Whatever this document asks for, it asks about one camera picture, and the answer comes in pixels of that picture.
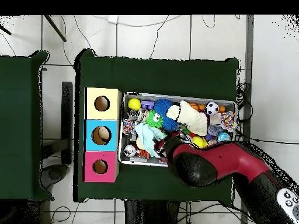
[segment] blue fuzzy ball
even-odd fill
[[[166,115],[168,108],[172,106],[172,102],[167,99],[159,99],[155,102],[154,110],[156,113],[160,115]]]

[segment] yellow cube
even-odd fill
[[[119,120],[122,93],[118,89],[85,88],[87,119]]]

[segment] light blue cloth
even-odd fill
[[[166,135],[155,127],[149,126],[146,122],[142,122],[135,126],[136,133],[144,147],[144,149],[149,153],[151,157],[157,157],[157,153],[154,150],[154,138],[161,140],[166,137]]]

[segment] green plush toy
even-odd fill
[[[163,117],[160,114],[155,113],[154,110],[151,110],[148,113],[147,124],[160,129],[163,125]]]

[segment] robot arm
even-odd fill
[[[205,149],[173,132],[155,144],[172,173],[184,184],[202,187],[232,175],[237,192],[256,224],[299,224],[298,196],[247,148],[223,142]]]

